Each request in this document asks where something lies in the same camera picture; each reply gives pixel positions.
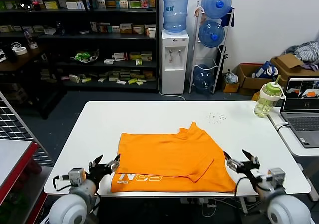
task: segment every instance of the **laptop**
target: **laptop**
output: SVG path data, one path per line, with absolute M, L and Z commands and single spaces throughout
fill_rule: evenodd
M 304 148 L 319 148 L 319 76 L 289 77 L 280 114 Z

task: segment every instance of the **folded shirt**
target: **folded shirt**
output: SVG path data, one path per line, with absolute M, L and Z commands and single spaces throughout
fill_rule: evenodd
M 121 135 L 111 192 L 233 192 L 223 150 L 193 123 L 178 134 Z

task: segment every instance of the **green lid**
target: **green lid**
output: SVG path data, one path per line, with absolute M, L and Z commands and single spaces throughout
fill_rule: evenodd
M 279 84 L 275 84 L 275 82 L 268 82 L 266 85 L 266 89 L 269 90 L 270 92 L 277 93 L 281 92 L 279 88 Z

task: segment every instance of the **water jug rack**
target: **water jug rack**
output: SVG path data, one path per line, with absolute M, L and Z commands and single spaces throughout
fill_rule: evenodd
M 217 79 L 218 79 L 218 76 L 219 76 L 221 64 L 222 64 L 223 59 L 225 57 L 224 55 L 225 55 L 225 50 L 226 50 L 227 34 L 228 34 L 229 28 L 231 27 L 231 22 L 232 22 L 233 17 L 234 17 L 234 12 L 235 12 L 235 9 L 233 8 L 232 11 L 230 13 L 228 13 L 228 14 L 230 14 L 230 19 L 229 19 L 229 23 L 228 23 L 227 29 L 225 31 L 225 39 L 224 39 L 224 41 L 218 47 L 213 47 L 212 48 L 212 49 L 216 49 L 217 48 L 219 50 L 220 54 L 221 54 L 220 55 L 219 64 L 216 63 L 216 58 L 212 58 L 214 66 L 209 68 L 209 70 L 217 68 L 217 73 L 216 73 L 216 77 L 215 77 L 215 84 L 214 84 L 213 90 L 211 91 L 212 93 L 215 93 L 215 88 L 216 88 Z M 193 41 L 196 41 L 196 42 L 193 43 L 194 56 L 193 56 L 193 61 L 192 61 L 192 64 L 191 64 L 191 75 L 190 75 L 190 79 L 189 79 L 189 93 L 191 93 L 192 86 L 194 86 L 194 82 L 193 82 L 194 68 L 195 68 L 196 65 L 198 65 L 197 61 L 204 58 L 204 57 L 198 57 L 198 54 L 197 54 L 198 53 L 198 46 L 200 44 L 200 40 L 198 38 L 199 27 L 200 27 L 200 24 L 201 24 L 202 20 L 203 20 L 203 22 L 206 20 L 205 11 L 200 6 L 199 2 L 197 2 L 197 9 L 195 11 L 194 17 L 195 17 L 195 26 L 194 26 L 194 33 L 193 33 L 194 34 Z

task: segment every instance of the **laptop screen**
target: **laptop screen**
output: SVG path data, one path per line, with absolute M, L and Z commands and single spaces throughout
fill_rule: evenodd
M 319 77 L 290 77 L 282 111 L 319 111 Z

